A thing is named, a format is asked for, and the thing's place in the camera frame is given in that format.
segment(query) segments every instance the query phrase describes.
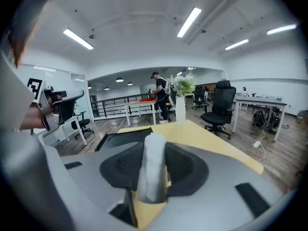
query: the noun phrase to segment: black bag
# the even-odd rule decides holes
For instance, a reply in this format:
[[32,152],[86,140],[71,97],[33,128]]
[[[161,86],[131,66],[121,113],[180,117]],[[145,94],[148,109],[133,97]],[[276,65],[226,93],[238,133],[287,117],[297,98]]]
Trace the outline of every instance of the black bag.
[[256,127],[261,128],[266,122],[263,111],[259,110],[255,112],[252,116],[252,121]]

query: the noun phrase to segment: chair armrest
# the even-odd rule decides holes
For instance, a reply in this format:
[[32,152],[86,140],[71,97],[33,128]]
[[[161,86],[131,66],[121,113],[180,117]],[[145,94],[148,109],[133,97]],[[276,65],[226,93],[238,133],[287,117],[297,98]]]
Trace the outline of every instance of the chair armrest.
[[83,112],[80,112],[80,115],[82,115],[82,120],[84,120],[84,113],[86,113],[87,111],[83,111]]

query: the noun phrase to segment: office chair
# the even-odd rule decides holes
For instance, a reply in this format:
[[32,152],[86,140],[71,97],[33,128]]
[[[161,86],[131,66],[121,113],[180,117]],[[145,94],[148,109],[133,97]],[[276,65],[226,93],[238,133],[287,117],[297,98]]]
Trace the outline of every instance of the office chair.
[[[90,128],[86,128],[86,125],[90,123],[90,119],[84,119],[84,113],[86,113],[86,111],[83,111],[83,112],[80,112],[80,114],[78,116],[82,116],[82,120],[81,121],[78,121],[80,127],[81,127],[81,131],[82,131],[82,134],[84,135],[86,132],[92,132],[94,133],[93,130],[91,130]],[[72,121],[72,129],[76,130],[78,129],[77,126],[76,126],[76,123],[75,121]]]
[[[170,97],[171,97],[173,103],[176,104],[176,102],[177,102],[177,92],[171,91]],[[172,107],[171,103],[166,103],[166,106],[167,106],[167,110],[168,110],[169,113],[175,114],[175,107]]]
[[236,88],[230,85],[230,81],[222,80],[216,85],[214,91],[215,99],[213,102],[212,112],[201,115],[201,118],[212,124],[212,126],[205,125],[205,129],[209,128],[210,132],[214,132],[217,135],[219,132],[228,135],[228,139],[231,138],[231,134],[223,131],[221,127],[226,123],[231,123],[233,99],[235,97]]
[[204,92],[205,90],[197,90],[194,92],[193,102],[196,104],[196,106],[194,107],[194,110],[197,110],[198,108],[202,108],[205,110],[205,113],[207,113],[206,107],[209,106],[209,103],[205,102]]

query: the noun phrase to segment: yellow tabletop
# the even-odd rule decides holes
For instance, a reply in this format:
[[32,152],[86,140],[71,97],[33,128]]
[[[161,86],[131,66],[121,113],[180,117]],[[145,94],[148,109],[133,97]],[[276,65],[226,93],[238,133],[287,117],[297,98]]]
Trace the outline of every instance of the yellow tabletop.
[[137,131],[146,128],[152,128],[153,132],[163,134],[167,142],[186,144],[210,152],[233,157],[246,164],[258,174],[261,175],[263,172],[263,166],[255,159],[190,120],[186,120],[182,127],[177,126],[176,122],[170,122],[144,127],[122,128],[118,133]]

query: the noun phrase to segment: mesh chair back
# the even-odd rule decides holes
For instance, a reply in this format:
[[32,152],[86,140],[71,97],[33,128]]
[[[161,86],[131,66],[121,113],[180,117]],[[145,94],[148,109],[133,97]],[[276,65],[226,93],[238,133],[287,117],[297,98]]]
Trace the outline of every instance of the mesh chair back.
[[228,115],[227,109],[232,108],[236,88],[228,80],[219,81],[214,90],[214,103],[212,111],[217,114]]
[[205,90],[200,90],[200,91],[195,91],[194,92],[194,103],[205,103],[205,100],[204,100],[204,93],[205,93]]

